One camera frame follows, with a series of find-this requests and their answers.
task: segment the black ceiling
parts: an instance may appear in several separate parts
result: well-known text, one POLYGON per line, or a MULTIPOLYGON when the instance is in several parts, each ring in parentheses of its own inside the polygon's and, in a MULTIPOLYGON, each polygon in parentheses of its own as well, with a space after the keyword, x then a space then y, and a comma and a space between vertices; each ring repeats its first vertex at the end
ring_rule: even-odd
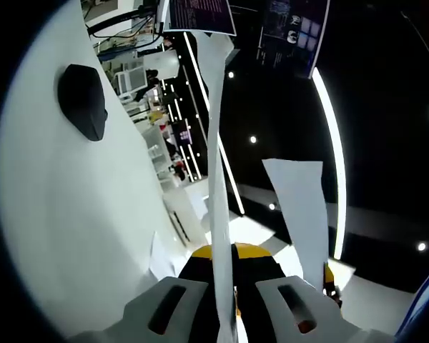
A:
MULTIPOLYGON (((233 71, 235 77, 225 78, 220 135, 235 181, 272 189, 263 159, 323 161, 325 199, 336 203, 332 143, 312 81, 260 68, 255 58, 264 2, 253 6, 249 1, 232 0, 230 4, 255 10, 232 7, 238 33, 235 44, 240 51, 226 70, 233 71), (256 144, 249 143, 250 135, 257 137, 256 144)), ((355 264, 361 276, 409 292, 429 272, 429 252, 419 255, 415 250, 417 239, 429 239, 429 54, 400 11, 413 19, 429 46, 426 4, 418 6, 410 1, 402 6, 378 6, 332 0, 317 61, 342 139, 348 206, 398 215, 422 228, 421 232, 407 233, 410 246, 403 245, 404 239, 393 243, 400 227, 384 232, 387 242, 350 236, 345 260, 355 264), (384 268, 365 258, 372 250, 377 252, 377 261, 389 261, 383 263, 384 268), (404 282, 399 277, 400 259, 404 264, 418 261, 422 272, 404 282)), ((181 49, 183 63, 187 63, 192 84, 197 84, 185 50, 181 49)), ((195 93, 207 128, 203 101, 195 93)), ((188 117, 192 127, 197 127, 188 117)), ((202 151, 204 142, 198 141, 202 151)), ((201 165, 206 173, 206 165, 201 165)), ((282 230, 281 214, 271 216, 267 208, 244 199, 245 203, 246 215, 277 232, 282 230)), ((237 211, 235 201, 231 201, 230 209, 237 211)))

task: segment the cable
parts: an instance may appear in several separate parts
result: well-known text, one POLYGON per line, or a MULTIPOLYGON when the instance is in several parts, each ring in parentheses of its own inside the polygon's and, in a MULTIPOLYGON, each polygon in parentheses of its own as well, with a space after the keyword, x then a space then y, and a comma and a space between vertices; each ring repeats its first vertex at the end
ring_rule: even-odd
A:
MULTIPOLYGON (((143 45, 141 45, 141 46, 131 46, 130 48, 128 48, 128 49, 122 49, 121 51, 118 51, 118 52, 121 52, 121 53, 124 53, 124 52, 128 52, 128 51, 132 51, 132 50, 135 50, 135 49, 141 49, 141 48, 143 48, 143 47, 145 47, 145 46, 149 46, 149 45, 151 45, 151 44, 153 44, 153 43, 155 43, 158 39, 159 39, 159 37, 161 36, 161 34, 160 33, 157 33, 156 34, 157 35, 157 37, 156 37, 156 39, 153 39, 151 42, 149 42, 149 43, 146 43, 146 44, 143 44, 143 45)), ((102 51, 100 54, 98 54, 97 56, 104 56, 104 55, 107 55, 107 54, 113 54, 114 52, 116 52, 115 51, 115 49, 114 48, 110 48, 110 49, 107 49, 107 50, 104 50, 104 51, 102 51)))
POLYGON ((130 36, 118 36, 118 34, 121 34, 122 32, 125 32, 125 31, 131 31, 134 27, 136 27, 136 26, 138 26, 138 25, 140 25, 141 23, 142 23, 142 21, 140 21, 139 23, 136 23, 134 26, 132 26, 130 29, 125 29, 125 30, 122 30, 122 31, 119 31, 117 34, 115 34, 114 36, 97 36, 96 34, 92 34, 92 36, 94 36, 95 38, 108 38, 108 39, 111 39, 111 38, 132 38, 132 37, 134 37, 134 36, 136 36, 137 35, 137 33, 139 33, 140 32, 140 30, 141 29, 143 29, 143 27, 144 27, 144 25, 146 25, 147 23, 148 23, 148 21, 150 20, 152 18, 152 16, 150 16, 150 17, 148 17, 145 21, 144 21, 144 23, 135 31, 135 33, 133 33, 132 35, 130 35, 130 36))
POLYGON ((92 7, 94 7, 94 5, 95 5, 95 0, 92 0, 91 6, 89 7, 86 14, 84 15, 84 20, 86 20, 87 16, 89 15, 89 12, 91 11, 92 7))

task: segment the person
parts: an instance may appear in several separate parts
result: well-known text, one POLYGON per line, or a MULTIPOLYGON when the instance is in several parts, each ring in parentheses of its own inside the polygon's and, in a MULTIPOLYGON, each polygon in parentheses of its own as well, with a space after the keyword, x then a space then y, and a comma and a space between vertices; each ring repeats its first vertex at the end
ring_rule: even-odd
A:
POLYGON ((157 75, 159 75, 159 72, 156 69, 148 69, 148 70, 146 70, 146 78, 148 79, 148 81, 150 79, 157 78, 157 75))
POLYGON ((143 96, 144 96, 144 95, 145 95, 149 90, 153 89, 156 85, 158 85, 158 83, 159 83, 159 79, 158 79, 157 77, 154 77, 154 78, 152 78, 152 79, 149 79, 149 80, 148 80, 148 86, 146 86, 146 87, 144 87, 144 88, 140 89, 140 90, 135 94, 134 100, 135 100, 136 102, 139 102, 140 100, 142 100, 142 99, 143 99, 143 96))

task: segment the white strip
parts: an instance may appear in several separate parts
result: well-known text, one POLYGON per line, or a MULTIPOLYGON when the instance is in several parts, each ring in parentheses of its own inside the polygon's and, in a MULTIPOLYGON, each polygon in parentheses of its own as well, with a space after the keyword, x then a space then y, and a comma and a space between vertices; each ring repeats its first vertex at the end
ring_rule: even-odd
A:
POLYGON ((318 43, 317 43, 317 48, 316 48, 315 58, 313 59, 312 68, 310 69, 310 78, 312 77, 313 71, 314 71, 314 70, 315 70, 315 68, 316 68, 317 56, 320 54, 322 38, 323 38, 323 36, 324 36, 324 31, 326 30, 327 15, 329 14, 329 5, 330 5, 330 0, 327 0, 326 13, 325 13, 325 15, 324 15, 324 21, 322 22, 322 29, 321 29, 320 40, 319 40, 319 41, 318 41, 318 43))
POLYGON ((402 14, 402 16, 403 16, 406 20, 408 20, 408 22, 409 22, 409 23, 411 24, 411 26, 414 28, 414 30, 416 31, 416 33, 417 33, 417 34, 418 34, 418 36, 420 37, 420 39, 421 39, 422 43, 424 44, 425 48, 428 50, 428 53, 429 53, 429 46, 426 44, 426 42, 425 42, 425 40, 424 40, 423 36, 421 36, 420 32, 418 31, 418 28, 414 25, 414 23, 412 22, 412 20, 411 20, 410 18, 408 18, 408 16, 407 16, 405 13, 403 13, 403 12, 401 11, 401 12, 400 12, 400 14, 402 14))
POLYGON ((199 170, 199 166, 197 166, 197 160, 194 157, 194 153, 192 152, 192 147, 191 144, 188 144, 187 147, 189 148, 189 152, 191 154, 192 157, 192 161, 194 161, 194 165, 195 165, 195 171, 197 172, 197 176, 199 177, 199 179, 202 178, 202 175, 200 175, 200 170, 199 170))
POLYGON ((186 164, 187 173, 189 174, 189 178, 191 179, 191 182, 194 182, 194 179, 192 178, 191 169, 189 168, 189 164, 187 163, 186 154, 184 153, 183 147, 179 146, 179 149, 181 150, 181 153, 183 154, 183 159, 184 159, 184 162, 186 164))
POLYGON ((200 75, 199 67, 195 61, 194 53, 192 52, 191 44, 189 43, 189 39, 187 38, 187 33, 184 32, 184 39, 186 40, 187 49, 189 50, 189 55, 191 56, 192 65, 195 69, 195 75, 197 76, 197 80, 199 82, 200 90, 202 91, 203 100, 205 101, 205 106, 207 106, 207 109, 209 111, 209 102, 208 102, 208 96, 207 91, 205 90, 205 87, 202 82, 202 75, 200 75))
MULTIPOLYGON (((195 75, 197 76, 200 90, 202 91, 202 96, 205 101, 205 106, 207 107, 207 111, 209 112, 209 102, 208 102, 207 91, 205 90, 205 87, 203 85, 202 76, 200 75, 199 67, 195 61, 191 44, 189 43, 189 39, 187 38, 187 33, 184 32, 183 34, 184 34, 184 39, 186 40, 187 49, 189 50, 189 55, 191 56, 192 65, 194 66, 194 69, 195 69, 195 75)), ((237 184, 235 183, 234 175, 232 174, 232 170, 230 169, 230 164, 229 164, 229 161, 227 160, 226 151, 224 150, 224 147, 222 145, 220 134, 217 135, 217 140, 221 151, 221 157, 224 160, 224 165, 226 166, 227 175, 229 177, 230 184, 232 185, 232 189, 234 190, 234 195, 235 195, 235 199, 237 200, 238 208, 241 214, 245 214, 245 209, 243 208, 243 203, 242 203, 242 200, 240 199, 240 194, 238 193, 237 184)))
POLYGON ((174 121, 174 119, 173 119, 173 113, 172 113, 172 108, 170 107, 170 105, 169 105, 169 112, 170 112, 170 118, 172 119, 172 121, 174 121))
POLYGON ((313 82, 321 99, 321 104, 329 126, 330 139, 334 149, 335 170, 337 172, 337 197, 338 197, 338 216, 337 216, 337 237, 335 239, 334 258, 340 259, 343 251, 343 239, 345 238, 346 224, 346 175, 345 160, 343 159, 342 140, 338 131, 337 120, 335 119, 334 109, 330 103, 329 94, 322 81, 320 72, 315 67, 313 71, 313 82))
POLYGON ((178 101, 176 99, 174 100, 174 105, 177 107, 179 120, 182 120, 181 112, 179 111, 178 101))
POLYGON ((226 166, 227 175, 229 176, 230 184, 232 185, 232 189, 234 190, 235 199, 237 200, 238 208, 241 214, 245 214, 245 209, 243 208, 242 200, 240 199, 240 194, 238 193, 237 185, 234 181, 234 176, 232 175, 232 170, 230 169, 229 161, 227 160, 226 151, 224 150, 224 146, 222 145, 220 134, 217 134, 217 143, 220 146, 221 156, 224 160, 224 165, 226 166))
POLYGON ((247 7, 241 7, 241 6, 234 6, 234 5, 230 5, 231 7, 235 7, 237 9, 246 9, 248 11, 253 11, 253 12, 257 12, 257 10, 255 9, 248 9, 247 7))
POLYGON ((262 43, 262 34, 263 33, 264 33, 264 27, 262 26, 260 28, 259 44, 257 45, 258 48, 260 48, 260 44, 262 43))

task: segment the ceiling light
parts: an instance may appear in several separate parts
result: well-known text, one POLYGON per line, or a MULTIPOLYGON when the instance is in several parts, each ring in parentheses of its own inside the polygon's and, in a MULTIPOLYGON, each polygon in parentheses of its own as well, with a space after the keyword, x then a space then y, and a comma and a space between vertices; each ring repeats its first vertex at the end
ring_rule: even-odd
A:
POLYGON ((426 243, 419 243, 418 246, 416 247, 418 249, 419 252, 423 252, 426 249, 426 243))

